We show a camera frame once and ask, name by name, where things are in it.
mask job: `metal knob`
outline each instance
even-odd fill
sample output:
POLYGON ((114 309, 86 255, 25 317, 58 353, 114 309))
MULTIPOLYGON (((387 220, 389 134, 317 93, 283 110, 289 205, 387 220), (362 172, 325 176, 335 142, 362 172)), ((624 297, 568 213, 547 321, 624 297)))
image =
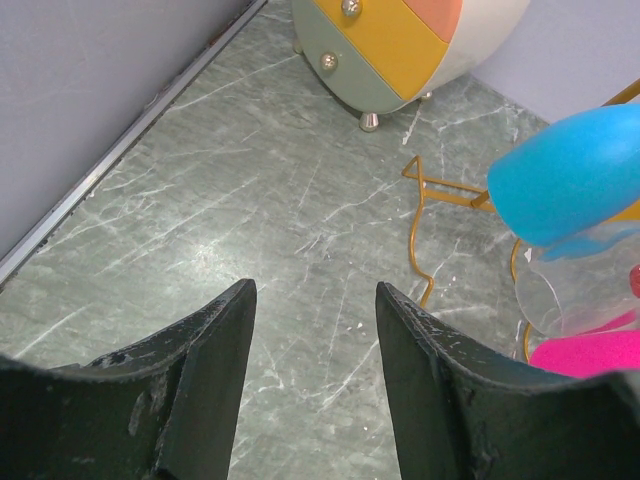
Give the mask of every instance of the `metal knob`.
POLYGON ((325 53, 320 57, 320 68, 325 72, 333 72, 338 68, 338 56, 332 52, 325 53))
POLYGON ((342 13, 345 17, 357 17, 362 12, 362 0, 342 0, 342 13))

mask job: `metal leg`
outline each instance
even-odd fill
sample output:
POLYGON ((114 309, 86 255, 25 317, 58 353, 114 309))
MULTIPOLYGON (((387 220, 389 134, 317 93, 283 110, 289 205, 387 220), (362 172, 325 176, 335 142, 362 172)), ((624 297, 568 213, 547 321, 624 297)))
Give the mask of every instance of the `metal leg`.
POLYGON ((373 132, 379 124, 377 113, 363 113, 360 117, 360 128, 364 132, 373 132))
POLYGON ((300 40, 298 40, 298 37, 293 39, 293 51, 298 55, 302 55, 302 44, 300 43, 300 40))

